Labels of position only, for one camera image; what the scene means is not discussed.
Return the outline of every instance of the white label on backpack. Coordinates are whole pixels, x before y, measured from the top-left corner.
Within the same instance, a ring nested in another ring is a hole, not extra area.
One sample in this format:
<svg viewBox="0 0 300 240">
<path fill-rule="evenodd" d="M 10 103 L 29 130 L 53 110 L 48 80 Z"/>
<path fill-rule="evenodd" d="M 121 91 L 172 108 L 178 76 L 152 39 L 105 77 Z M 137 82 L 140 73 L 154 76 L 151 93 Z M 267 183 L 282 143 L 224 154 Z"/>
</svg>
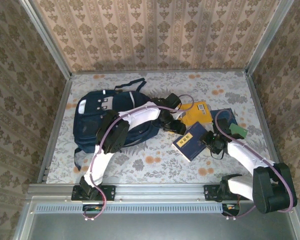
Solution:
<svg viewBox="0 0 300 240">
<path fill-rule="evenodd" d="M 131 101 L 132 101 L 132 104 L 133 104 L 133 108 L 135 108 L 135 107 L 136 107 L 136 104 L 135 104 L 134 96 L 132 95 L 132 92 L 131 92 L 131 91 L 129 92 L 129 94 L 130 94 L 130 98 L 131 98 Z"/>
<path fill-rule="evenodd" d="M 101 107 L 103 110 L 109 110 L 112 109 L 112 101 L 113 101 L 114 97 L 113 96 L 109 96 L 109 97 L 105 97 L 103 99 L 103 102 L 101 103 Z"/>
<path fill-rule="evenodd" d="M 84 114 L 85 113 L 86 102 L 87 102 L 87 100 L 82 100 L 79 103 L 79 109 L 78 109 L 79 114 Z"/>
</svg>

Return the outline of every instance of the backpack strap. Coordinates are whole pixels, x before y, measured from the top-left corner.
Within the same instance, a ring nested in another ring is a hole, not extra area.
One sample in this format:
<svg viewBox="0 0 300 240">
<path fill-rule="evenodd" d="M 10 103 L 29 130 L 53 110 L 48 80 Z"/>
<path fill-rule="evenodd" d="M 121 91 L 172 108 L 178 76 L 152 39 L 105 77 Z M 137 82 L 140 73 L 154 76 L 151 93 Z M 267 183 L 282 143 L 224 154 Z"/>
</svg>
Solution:
<svg viewBox="0 0 300 240">
<path fill-rule="evenodd" d="M 81 152 L 82 149 L 80 147 L 77 147 L 75 150 L 74 150 L 74 165 L 76 166 L 76 168 L 80 171 L 81 170 L 81 166 L 77 163 L 76 161 L 76 154 Z"/>
<path fill-rule="evenodd" d="M 139 91 L 141 90 L 141 88 L 147 83 L 144 77 L 139 78 L 139 79 L 137 79 L 137 80 L 133 80 L 133 81 L 131 81 L 131 82 L 129 82 L 129 83 L 125 83 L 125 84 L 122 84 L 122 85 L 115 86 L 115 87 L 114 87 L 114 90 L 116 90 L 116 89 L 121 89 L 121 88 L 123 88 L 123 87 L 128 87 L 128 86 L 131 86 L 131 85 L 133 85 L 133 84 L 140 83 L 140 82 L 141 82 L 141 84 L 140 84 L 140 85 L 137 87 L 137 89 L 135 90 L 136 92 L 139 92 Z"/>
</svg>

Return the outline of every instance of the yellow book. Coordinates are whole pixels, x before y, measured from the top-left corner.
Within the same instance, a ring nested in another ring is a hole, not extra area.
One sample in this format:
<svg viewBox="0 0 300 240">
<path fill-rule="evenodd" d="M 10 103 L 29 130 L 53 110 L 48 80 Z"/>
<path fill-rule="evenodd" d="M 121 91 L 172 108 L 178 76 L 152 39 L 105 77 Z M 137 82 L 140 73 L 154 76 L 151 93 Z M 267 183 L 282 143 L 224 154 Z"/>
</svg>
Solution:
<svg viewBox="0 0 300 240">
<path fill-rule="evenodd" d="M 191 103 L 183 104 L 180 109 L 185 110 L 191 107 Z M 208 124 L 212 122 L 211 114 L 205 101 L 195 102 L 193 107 L 181 114 L 181 121 L 186 126 L 192 126 L 196 122 Z"/>
</svg>

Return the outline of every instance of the patterned wall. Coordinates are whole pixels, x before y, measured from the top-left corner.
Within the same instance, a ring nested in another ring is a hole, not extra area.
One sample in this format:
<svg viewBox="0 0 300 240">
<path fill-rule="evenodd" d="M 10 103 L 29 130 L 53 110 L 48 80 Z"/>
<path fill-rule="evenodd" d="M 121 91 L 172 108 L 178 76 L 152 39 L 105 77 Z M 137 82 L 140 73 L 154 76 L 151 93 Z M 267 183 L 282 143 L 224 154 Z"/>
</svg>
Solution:
<svg viewBox="0 0 300 240">
<path fill-rule="evenodd" d="M 290 166 L 300 204 L 300 0 L 295 0 L 254 72 L 281 159 Z"/>
<path fill-rule="evenodd" d="M 33 0 L 72 72 L 243 69 L 279 0 Z"/>
<path fill-rule="evenodd" d="M 65 79 L 16 0 L 0 0 L 0 239 L 36 180 Z"/>
</svg>

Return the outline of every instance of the metal base plate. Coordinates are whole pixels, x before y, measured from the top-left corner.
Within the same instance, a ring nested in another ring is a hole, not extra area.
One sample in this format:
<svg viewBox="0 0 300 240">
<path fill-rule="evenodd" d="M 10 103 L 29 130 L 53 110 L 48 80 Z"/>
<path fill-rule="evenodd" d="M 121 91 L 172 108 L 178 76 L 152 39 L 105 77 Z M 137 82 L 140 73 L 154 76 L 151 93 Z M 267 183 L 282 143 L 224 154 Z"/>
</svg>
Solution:
<svg viewBox="0 0 300 240">
<path fill-rule="evenodd" d="M 101 185 L 101 190 L 104 192 L 107 201 L 114 201 L 116 195 L 116 186 L 114 185 Z M 98 194 L 95 199 L 89 199 L 86 192 L 80 187 L 80 185 L 73 186 L 71 201 L 102 201 L 101 194 Z"/>
</svg>

